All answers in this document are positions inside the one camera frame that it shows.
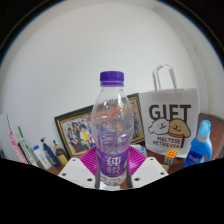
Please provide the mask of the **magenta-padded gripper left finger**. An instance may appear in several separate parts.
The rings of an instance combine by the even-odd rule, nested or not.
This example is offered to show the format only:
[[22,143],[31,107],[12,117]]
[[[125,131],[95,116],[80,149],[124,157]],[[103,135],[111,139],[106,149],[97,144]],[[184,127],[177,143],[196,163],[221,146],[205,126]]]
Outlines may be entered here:
[[71,158],[58,176],[84,188],[98,189],[100,174],[96,148],[88,150],[80,158]]

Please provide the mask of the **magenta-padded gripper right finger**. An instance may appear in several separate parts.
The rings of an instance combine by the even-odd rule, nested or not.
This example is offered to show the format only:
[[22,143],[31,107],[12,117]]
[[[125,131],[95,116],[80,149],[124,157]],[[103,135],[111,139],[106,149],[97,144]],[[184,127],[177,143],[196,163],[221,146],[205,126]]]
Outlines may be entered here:
[[140,188],[168,175],[155,157],[146,157],[134,147],[129,148],[127,187]]

